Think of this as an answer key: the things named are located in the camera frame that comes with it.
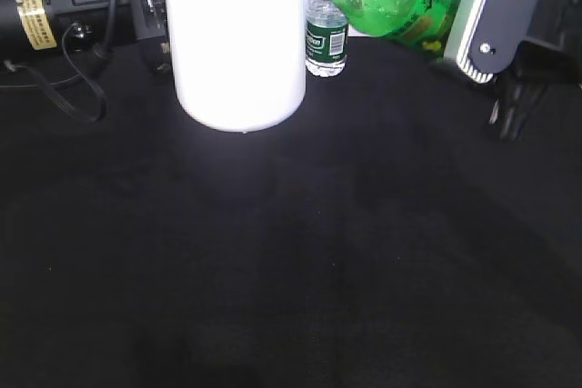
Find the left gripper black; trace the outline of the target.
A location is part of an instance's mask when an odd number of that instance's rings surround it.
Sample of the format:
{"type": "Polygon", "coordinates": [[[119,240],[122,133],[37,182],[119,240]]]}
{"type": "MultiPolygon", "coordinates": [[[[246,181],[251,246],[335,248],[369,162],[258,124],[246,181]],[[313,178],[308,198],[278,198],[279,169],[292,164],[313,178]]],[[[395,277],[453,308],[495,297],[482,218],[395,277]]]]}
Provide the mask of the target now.
{"type": "Polygon", "coordinates": [[[173,73],[166,0],[128,0],[135,42],[150,74],[160,81],[173,73]]]}

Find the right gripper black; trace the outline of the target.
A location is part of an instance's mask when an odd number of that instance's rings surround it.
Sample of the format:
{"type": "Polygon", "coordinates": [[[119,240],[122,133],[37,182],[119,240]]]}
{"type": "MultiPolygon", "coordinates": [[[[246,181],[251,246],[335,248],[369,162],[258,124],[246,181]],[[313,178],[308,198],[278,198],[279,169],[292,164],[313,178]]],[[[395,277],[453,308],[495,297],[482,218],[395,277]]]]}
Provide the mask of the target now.
{"type": "Polygon", "coordinates": [[[495,77],[489,135],[516,141],[551,85],[581,82],[581,0],[485,0],[468,54],[495,77]]]}

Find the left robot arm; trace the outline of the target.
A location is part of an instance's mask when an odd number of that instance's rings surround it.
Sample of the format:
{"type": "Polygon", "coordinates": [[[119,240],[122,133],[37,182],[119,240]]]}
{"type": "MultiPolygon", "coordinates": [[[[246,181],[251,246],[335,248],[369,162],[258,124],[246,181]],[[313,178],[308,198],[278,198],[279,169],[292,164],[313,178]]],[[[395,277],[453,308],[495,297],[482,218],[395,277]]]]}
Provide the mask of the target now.
{"type": "Polygon", "coordinates": [[[1,70],[67,52],[98,77],[113,50],[136,45],[155,75],[171,69],[166,0],[1,0],[1,70]]]}

